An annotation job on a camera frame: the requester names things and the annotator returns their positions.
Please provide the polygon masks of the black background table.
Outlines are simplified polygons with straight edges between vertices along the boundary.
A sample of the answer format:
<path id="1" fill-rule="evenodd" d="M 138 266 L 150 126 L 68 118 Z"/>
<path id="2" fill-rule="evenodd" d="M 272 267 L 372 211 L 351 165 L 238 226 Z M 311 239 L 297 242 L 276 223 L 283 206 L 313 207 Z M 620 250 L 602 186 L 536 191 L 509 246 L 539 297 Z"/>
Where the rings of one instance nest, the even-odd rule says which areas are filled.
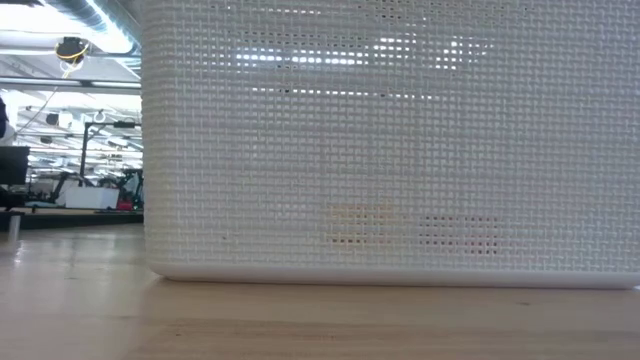
<path id="1" fill-rule="evenodd" d="M 0 232 L 7 232 L 9 230 L 10 220 L 12 217 L 18 217 L 20 219 L 21 230 L 137 224 L 144 222 L 144 214 L 135 212 L 42 214 L 0 211 Z"/>

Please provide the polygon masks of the black monitor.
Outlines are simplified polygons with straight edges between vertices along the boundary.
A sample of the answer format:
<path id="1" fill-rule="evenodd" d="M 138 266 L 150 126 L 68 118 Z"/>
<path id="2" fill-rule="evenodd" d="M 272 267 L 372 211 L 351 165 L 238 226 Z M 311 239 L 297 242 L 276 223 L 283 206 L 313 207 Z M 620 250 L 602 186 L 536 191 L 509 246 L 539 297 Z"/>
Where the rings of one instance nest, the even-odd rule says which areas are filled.
<path id="1" fill-rule="evenodd" d="M 26 183 L 29 154 L 26 146 L 0 146 L 0 185 Z"/>

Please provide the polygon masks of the white woven plastic basket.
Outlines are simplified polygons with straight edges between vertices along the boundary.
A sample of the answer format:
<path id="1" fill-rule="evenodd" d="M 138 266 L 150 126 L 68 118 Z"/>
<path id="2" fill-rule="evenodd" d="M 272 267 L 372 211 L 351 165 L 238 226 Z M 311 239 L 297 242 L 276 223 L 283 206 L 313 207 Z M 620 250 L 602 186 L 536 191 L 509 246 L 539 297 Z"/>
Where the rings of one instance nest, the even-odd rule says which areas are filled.
<path id="1" fill-rule="evenodd" d="M 640 0 L 144 0 L 148 266 L 640 285 Z"/>

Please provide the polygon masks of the black background frame stand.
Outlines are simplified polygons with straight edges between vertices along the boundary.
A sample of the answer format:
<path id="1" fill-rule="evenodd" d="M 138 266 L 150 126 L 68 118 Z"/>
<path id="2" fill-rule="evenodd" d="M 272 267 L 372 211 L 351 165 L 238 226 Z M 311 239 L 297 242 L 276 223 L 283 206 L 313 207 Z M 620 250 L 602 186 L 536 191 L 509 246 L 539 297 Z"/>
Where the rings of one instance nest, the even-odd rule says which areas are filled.
<path id="1" fill-rule="evenodd" d="M 129 118 L 84 124 L 77 187 L 119 190 L 132 200 L 135 211 L 144 208 L 141 125 Z"/>

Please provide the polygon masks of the white background box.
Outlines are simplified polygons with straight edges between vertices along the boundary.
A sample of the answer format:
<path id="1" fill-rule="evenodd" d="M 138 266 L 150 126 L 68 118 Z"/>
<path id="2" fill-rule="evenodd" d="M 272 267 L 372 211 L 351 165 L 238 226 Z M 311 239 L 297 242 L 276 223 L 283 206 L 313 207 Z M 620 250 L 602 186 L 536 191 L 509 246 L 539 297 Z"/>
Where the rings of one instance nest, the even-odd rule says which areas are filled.
<path id="1" fill-rule="evenodd" d="M 65 193 L 65 206 L 77 209 L 115 209 L 119 190 L 102 187 L 72 187 Z"/>

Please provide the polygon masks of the yellow black ceiling reel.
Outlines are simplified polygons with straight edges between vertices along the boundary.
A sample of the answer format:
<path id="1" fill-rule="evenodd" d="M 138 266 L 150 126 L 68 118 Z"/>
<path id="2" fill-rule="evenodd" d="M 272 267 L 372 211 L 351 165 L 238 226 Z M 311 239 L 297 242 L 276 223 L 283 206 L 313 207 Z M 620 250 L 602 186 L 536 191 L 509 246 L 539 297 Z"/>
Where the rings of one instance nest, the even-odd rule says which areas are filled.
<path id="1" fill-rule="evenodd" d="M 89 50 L 89 43 L 78 37 L 64 37 L 54 48 L 56 57 L 67 64 L 80 64 Z"/>

